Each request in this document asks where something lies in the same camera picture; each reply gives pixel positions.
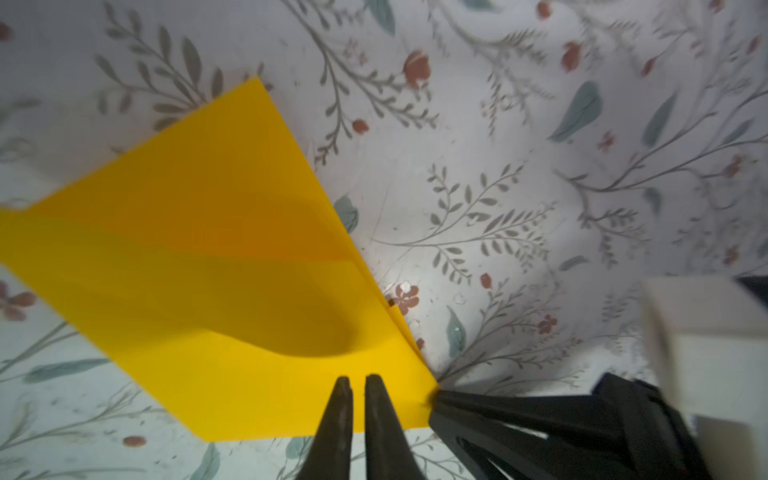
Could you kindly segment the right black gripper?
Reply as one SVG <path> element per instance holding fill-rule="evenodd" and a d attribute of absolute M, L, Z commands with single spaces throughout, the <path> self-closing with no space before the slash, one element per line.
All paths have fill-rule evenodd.
<path fill-rule="evenodd" d="M 441 391 L 429 425 L 477 479 L 574 479 L 567 456 L 630 455 L 640 479 L 709 479 L 696 441 L 659 388 L 604 374 L 588 394 Z"/>

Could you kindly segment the yellow square paper sheet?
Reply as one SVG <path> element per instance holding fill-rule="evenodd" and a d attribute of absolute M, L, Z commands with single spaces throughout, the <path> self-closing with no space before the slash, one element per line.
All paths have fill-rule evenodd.
<path fill-rule="evenodd" d="M 205 441 L 311 435 L 341 376 L 427 424 L 436 381 L 258 80 L 3 210 L 1 261 Z"/>

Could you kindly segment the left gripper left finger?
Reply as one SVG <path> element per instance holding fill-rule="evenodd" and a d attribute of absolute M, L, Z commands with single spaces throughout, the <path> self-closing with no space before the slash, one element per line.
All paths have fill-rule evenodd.
<path fill-rule="evenodd" d="M 354 425 L 353 391 L 349 378 L 339 377 L 321 418 L 297 480 L 348 480 Z"/>

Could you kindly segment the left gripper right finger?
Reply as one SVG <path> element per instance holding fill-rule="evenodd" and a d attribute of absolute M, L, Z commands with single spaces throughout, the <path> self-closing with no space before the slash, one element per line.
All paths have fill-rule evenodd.
<path fill-rule="evenodd" d="M 364 396 L 367 479 L 425 480 L 379 375 L 366 378 Z"/>

